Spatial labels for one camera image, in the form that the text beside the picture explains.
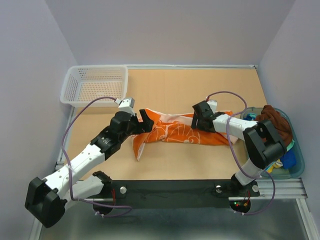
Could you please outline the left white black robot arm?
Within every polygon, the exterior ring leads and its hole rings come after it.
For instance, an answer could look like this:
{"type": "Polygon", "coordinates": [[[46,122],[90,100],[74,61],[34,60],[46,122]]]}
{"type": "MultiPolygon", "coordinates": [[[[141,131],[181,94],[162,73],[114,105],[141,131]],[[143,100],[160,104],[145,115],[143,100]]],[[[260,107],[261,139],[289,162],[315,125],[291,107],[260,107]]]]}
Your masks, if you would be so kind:
{"type": "Polygon", "coordinates": [[[105,127],[75,158],[43,179],[35,177],[27,189],[25,208],[46,228],[54,226],[66,211],[65,195],[72,191],[74,181],[103,163],[131,135],[149,133],[154,121],[141,109],[141,121],[135,113],[118,111],[105,127]]]}

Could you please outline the orange Doraemon towel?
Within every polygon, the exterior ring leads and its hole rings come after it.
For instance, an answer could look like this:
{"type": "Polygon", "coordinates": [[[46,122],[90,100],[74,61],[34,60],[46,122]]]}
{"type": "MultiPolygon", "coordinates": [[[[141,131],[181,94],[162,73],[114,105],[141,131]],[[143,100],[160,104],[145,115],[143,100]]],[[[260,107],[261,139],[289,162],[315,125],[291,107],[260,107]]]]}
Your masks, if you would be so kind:
{"type": "Polygon", "coordinates": [[[144,147],[148,143],[183,143],[196,145],[228,145],[225,132],[205,132],[191,127],[193,113],[165,114],[147,108],[147,116],[153,121],[151,132],[132,136],[133,153],[140,160],[144,147]]]}

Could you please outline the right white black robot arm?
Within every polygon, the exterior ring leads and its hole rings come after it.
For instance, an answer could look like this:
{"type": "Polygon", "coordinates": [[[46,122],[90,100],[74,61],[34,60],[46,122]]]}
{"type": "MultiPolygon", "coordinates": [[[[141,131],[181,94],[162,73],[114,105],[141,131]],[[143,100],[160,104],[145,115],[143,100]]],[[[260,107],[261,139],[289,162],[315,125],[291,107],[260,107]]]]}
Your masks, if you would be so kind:
{"type": "Polygon", "coordinates": [[[191,127],[208,133],[226,134],[242,140],[245,144],[248,160],[235,173],[230,182],[231,192],[242,195],[248,190],[248,184],[257,179],[270,164],[282,157],[287,148],[281,136],[270,120],[248,121],[216,111],[215,100],[203,100],[192,106],[194,115],[191,127]]]}

